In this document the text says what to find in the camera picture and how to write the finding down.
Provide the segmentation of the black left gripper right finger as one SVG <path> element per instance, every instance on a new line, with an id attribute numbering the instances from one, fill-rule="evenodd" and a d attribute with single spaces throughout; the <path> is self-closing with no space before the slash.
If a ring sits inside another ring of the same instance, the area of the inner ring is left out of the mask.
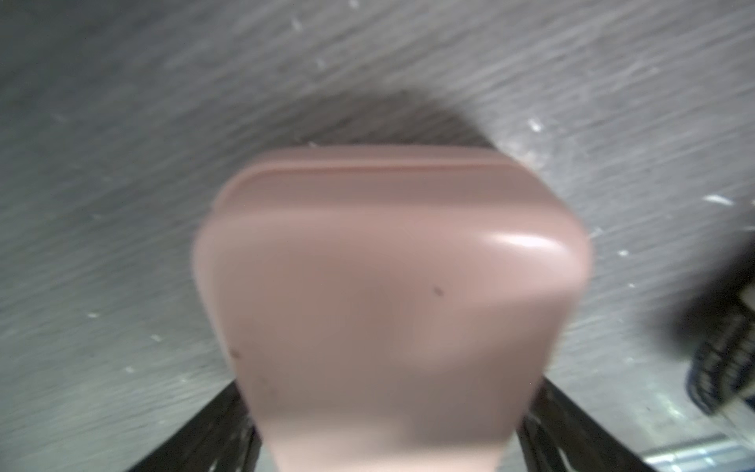
<path id="1" fill-rule="evenodd" d="M 548 379 L 516 432 L 529 472 L 653 469 Z"/>

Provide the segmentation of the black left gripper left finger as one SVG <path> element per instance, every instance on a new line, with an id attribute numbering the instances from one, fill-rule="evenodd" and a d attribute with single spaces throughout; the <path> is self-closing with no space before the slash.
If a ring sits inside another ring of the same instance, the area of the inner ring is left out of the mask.
<path id="1" fill-rule="evenodd" d="M 261 438 L 232 382 L 130 471 L 253 471 L 260 452 Z"/>

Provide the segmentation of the pink glasses case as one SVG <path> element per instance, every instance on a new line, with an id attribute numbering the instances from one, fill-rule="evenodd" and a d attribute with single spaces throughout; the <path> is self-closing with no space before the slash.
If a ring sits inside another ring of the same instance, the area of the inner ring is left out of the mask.
<path id="1" fill-rule="evenodd" d="M 493 149 L 293 147 L 222 188 L 193 273 L 278 470 L 493 471 L 592 260 Z"/>

